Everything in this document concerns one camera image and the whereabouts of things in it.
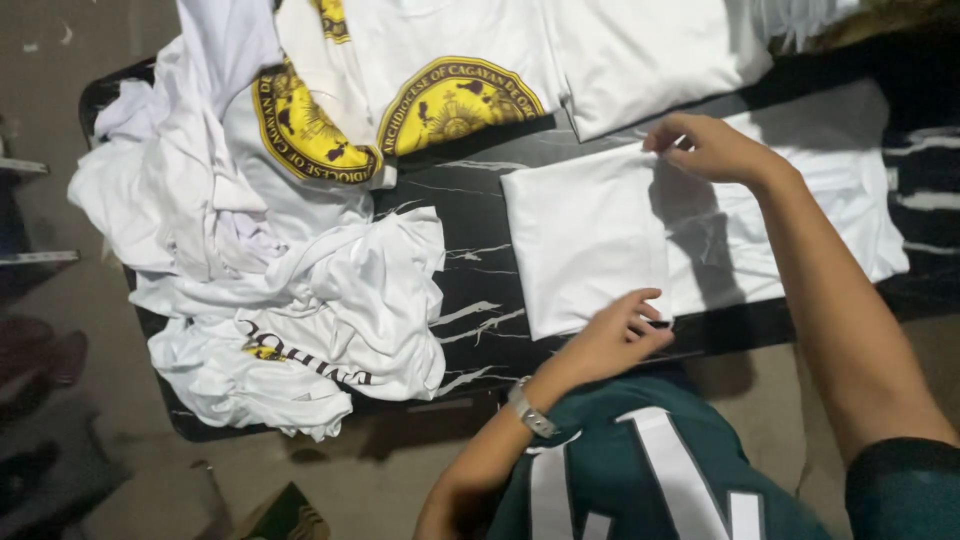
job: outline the hand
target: hand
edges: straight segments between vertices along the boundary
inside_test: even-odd
[[[673,341],[673,332],[657,330],[640,317],[660,319],[660,313],[646,304],[659,296],[659,289],[640,289],[604,307],[583,331],[543,363],[538,376],[562,380],[572,389],[620,375],[666,347]]]
[[[773,150],[723,120],[699,114],[667,115],[643,141],[643,149],[711,182],[737,182],[754,188],[772,178],[800,176]]]

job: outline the green jersey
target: green jersey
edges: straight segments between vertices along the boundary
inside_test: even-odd
[[[549,416],[561,434],[535,439],[516,464],[488,538],[829,538],[750,466],[716,410],[666,380],[597,383],[563,398]],[[854,534],[960,534],[958,454],[915,439],[864,451],[848,476]]]

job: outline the forearm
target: forearm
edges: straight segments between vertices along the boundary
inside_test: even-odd
[[[530,405],[547,412],[572,383],[547,361],[524,385]],[[533,435],[511,406],[502,407],[441,474],[417,519],[414,538],[454,538],[466,516],[504,484]]]
[[[754,192],[801,351],[845,459],[892,436],[956,444],[893,314],[799,173],[780,174]]]

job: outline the silver watch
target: silver watch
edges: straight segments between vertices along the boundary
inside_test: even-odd
[[[530,380],[529,375],[518,380],[516,385],[510,390],[510,394],[507,395],[507,400],[510,402],[510,405],[516,409],[516,414],[520,415],[520,421],[523,422],[527,428],[530,428],[530,431],[544,439],[548,439],[559,433],[560,430],[557,429],[557,426],[553,422],[547,420],[542,412],[530,406],[530,402],[528,402],[526,396],[523,395],[523,385],[528,380]]]

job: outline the person's left hand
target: person's left hand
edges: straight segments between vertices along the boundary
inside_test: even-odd
[[[587,327],[543,363],[541,371],[563,379],[570,388],[615,377],[673,341],[669,329],[658,330],[643,320],[659,320],[647,300],[660,290],[635,290],[598,311]]]

